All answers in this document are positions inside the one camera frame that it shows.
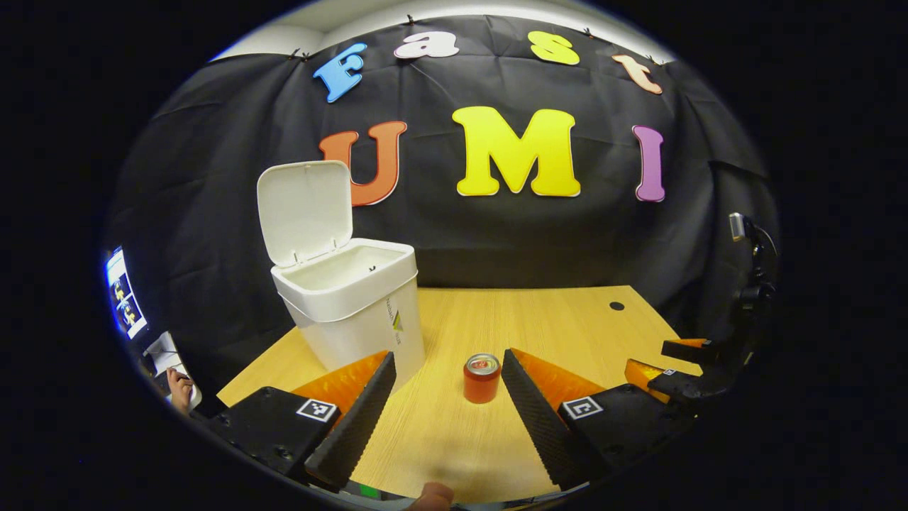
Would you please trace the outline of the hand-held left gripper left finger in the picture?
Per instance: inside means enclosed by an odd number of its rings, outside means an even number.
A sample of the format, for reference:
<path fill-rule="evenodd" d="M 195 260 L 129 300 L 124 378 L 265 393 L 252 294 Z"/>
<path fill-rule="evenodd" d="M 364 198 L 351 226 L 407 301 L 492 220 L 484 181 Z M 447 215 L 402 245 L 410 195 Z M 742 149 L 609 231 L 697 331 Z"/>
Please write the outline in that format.
<path fill-rule="evenodd" d="M 299 484 L 350 481 L 397 379 L 379 351 L 288 392 L 263 386 L 206 421 L 227 446 Z"/>

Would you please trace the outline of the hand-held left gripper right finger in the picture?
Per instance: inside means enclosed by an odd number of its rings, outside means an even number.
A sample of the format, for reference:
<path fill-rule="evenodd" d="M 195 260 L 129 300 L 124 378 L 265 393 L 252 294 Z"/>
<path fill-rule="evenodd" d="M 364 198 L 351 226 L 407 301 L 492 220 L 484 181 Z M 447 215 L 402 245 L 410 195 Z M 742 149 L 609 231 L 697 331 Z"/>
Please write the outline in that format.
<path fill-rule="evenodd" d="M 561 490 L 632 468 L 694 424 L 693 411 L 632 383 L 555 397 L 532 376 L 533 358 L 507 349 L 502 380 L 549 479 Z"/>

